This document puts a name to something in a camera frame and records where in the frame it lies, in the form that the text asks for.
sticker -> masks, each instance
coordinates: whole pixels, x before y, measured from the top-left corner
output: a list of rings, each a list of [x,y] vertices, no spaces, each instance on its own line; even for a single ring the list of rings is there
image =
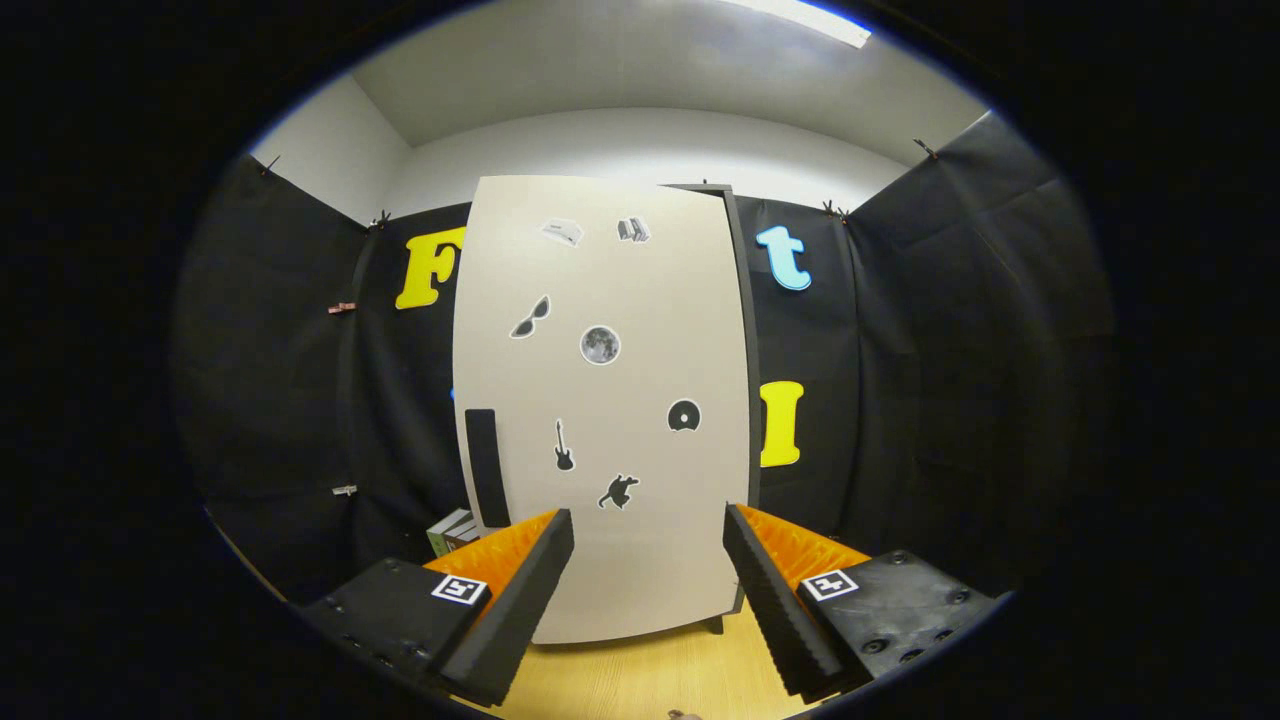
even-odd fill
[[[649,234],[649,225],[641,218],[631,217],[618,220],[618,240],[631,242],[648,242],[653,237]]]
[[[846,592],[854,592],[858,589],[858,583],[849,579],[844,570],[832,570],[804,580],[804,587],[809,588],[809,594],[814,600],[822,602]]]
[[[404,269],[404,288],[396,296],[396,309],[425,307],[440,299],[440,291],[458,264],[462,240],[467,228],[420,234],[408,240],[408,266]]]
[[[563,242],[570,247],[577,247],[582,242],[582,228],[573,220],[561,220],[558,218],[552,218],[543,223],[543,227],[538,228],[544,236]]]
[[[667,427],[672,430],[698,430],[698,424],[703,421],[703,411],[698,404],[687,397],[677,400],[671,410],[667,410]]]
[[[486,583],[484,580],[445,575],[440,580],[440,584],[435,585],[435,589],[431,591],[431,596],[452,602],[461,602],[462,605],[475,605],[485,587]]]
[[[530,313],[527,318],[521,320],[520,324],[516,325],[516,329],[511,331],[511,337],[521,340],[534,334],[534,320],[541,320],[547,315],[550,315],[550,313],[552,299],[544,295],[543,299],[538,301],[538,305],[534,305],[534,311]]]
[[[769,269],[773,279],[787,290],[804,290],[813,278],[806,270],[796,266],[796,255],[804,252],[804,242],[791,237],[787,228],[772,227],[755,236],[755,243],[763,245],[769,252]]]
[[[582,342],[579,347],[582,359],[593,365],[608,365],[618,359],[622,352],[622,341],[613,328],[605,325],[593,325],[582,333]]]
[[[556,419],[556,439],[559,445],[556,446],[556,466],[566,473],[573,469],[573,451],[564,447],[564,432],[561,428],[562,423],[559,418]]]
[[[622,479],[622,475],[613,478],[613,482],[609,483],[609,491],[604,493],[604,497],[596,501],[596,505],[602,510],[607,510],[607,507],[604,507],[604,501],[612,500],[613,505],[618,510],[626,510],[627,502],[631,501],[631,496],[627,495],[627,488],[635,484],[640,484],[640,480],[632,478],[631,475],[627,475],[626,479]]]
[[[774,380],[760,386],[767,419],[764,447],[760,448],[760,468],[777,468],[800,460],[796,447],[796,404],[804,396],[804,386],[791,380]]]

white door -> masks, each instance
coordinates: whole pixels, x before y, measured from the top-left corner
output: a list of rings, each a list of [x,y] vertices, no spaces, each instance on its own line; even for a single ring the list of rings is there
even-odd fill
[[[732,609],[724,503],[750,477],[746,340],[722,199],[575,177],[481,178],[458,266],[454,407],[494,411],[511,523],[557,507],[573,556],[535,643]]]

sunglasses sticker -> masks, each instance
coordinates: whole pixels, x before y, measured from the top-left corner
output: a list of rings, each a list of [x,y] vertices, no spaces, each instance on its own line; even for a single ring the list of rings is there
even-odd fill
[[[582,359],[588,363],[608,365],[618,359],[618,352],[622,352],[622,341],[618,340],[618,333],[613,332],[613,328],[594,325],[582,333],[580,350]]]
[[[534,334],[535,329],[534,323],[536,320],[541,320],[547,315],[550,315],[550,313],[552,313],[552,299],[544,295],[543,299],[539,300],[536,305],[534,305],[532,313],[530,313],[527,318],[521,320],[520,324],[516,325],[516,329],[511,331],[511,337],[521,340]]]

black foam pad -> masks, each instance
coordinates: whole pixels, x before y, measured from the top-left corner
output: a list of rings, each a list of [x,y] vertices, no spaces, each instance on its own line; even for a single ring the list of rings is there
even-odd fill
[[[484,707],[502,705],[572,553],[573,521],[568,510],[559,510],[507,589],[445,662],[440,674],[451,692]]]
[[[498,427],[493,410],[472,409],[463,413],[467,423],[467,447],[471,455],[471,480],[480,505],[480,520],[489,528],[511,527],[507,492],[502,487],[502,461],[498,457]]]
[[[844,643],[824,637],[773,565],[746,518],[733,505],[724,510],[724,551],[751,601],[764,643],[787,694],[813,702],[872,680]]]

animal silhouette sticker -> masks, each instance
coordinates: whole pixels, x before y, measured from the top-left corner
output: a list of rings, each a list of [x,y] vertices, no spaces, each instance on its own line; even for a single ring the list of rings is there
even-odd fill
[[[677,400],[667,411],[667,427],[672,430],[698,430],[703,411],[692,400]]]
[[[516,329],[511,331],[511,337],[521,340],[534,334],[534,320],[541,320],[547,315],[550,315],[550,313],[552,299],[544,295],[543,299],[538,301],[538,305],[534,305],[534,311],[530,313],[527,318],[521,320],[520,324],[516,325]]]
[[[609,491],[605,492],[604,496],[595,503],[602,510],[607,510],[607,507],[604,507],[604,501],[609,500],[613,501],[613,505],[617,506],[618,510],[626,510],[627,502],[631,501],[631,496],[627,495],[627,488],[635,484],[640,484],[640,480],[632,478],[631,475],[627,475],[626,479],[622,479],[622,475],[618,475],[609,483]]]
[[[564,447],[564,434],[559,419],[556,420],[556,437],[559,439],[559,445],[556,446],[556,466],[567,473],[573,469],[573,451]]]

